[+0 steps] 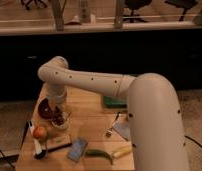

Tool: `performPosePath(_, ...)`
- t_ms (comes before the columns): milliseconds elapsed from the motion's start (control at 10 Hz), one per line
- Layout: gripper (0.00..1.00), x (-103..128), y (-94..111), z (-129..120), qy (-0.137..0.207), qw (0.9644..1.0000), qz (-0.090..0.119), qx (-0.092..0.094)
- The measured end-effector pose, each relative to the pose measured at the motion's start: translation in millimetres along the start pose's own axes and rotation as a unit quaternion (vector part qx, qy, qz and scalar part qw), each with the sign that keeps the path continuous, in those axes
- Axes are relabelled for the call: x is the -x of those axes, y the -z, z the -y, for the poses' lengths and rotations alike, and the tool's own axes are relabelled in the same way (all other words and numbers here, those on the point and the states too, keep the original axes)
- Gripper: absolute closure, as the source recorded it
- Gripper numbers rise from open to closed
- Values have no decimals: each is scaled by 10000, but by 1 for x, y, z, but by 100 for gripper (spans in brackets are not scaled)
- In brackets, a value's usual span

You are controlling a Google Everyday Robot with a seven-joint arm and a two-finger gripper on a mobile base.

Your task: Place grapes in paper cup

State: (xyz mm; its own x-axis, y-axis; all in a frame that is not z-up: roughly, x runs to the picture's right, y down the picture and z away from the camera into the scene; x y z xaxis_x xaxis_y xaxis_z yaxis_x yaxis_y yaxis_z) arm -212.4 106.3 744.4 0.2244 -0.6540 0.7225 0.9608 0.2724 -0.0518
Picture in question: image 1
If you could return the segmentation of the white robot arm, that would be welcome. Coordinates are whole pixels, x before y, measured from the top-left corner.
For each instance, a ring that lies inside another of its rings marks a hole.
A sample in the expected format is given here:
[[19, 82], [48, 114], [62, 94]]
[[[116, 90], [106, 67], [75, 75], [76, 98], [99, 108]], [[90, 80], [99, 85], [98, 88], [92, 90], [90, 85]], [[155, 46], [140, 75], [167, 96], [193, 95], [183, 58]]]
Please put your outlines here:
[[135, 171], [190, 171], [179, 100], [165, 77], [74, 71], [61, 56], [40, 66], [38, 77], [54, 102], [67, 86], [126, 101]]

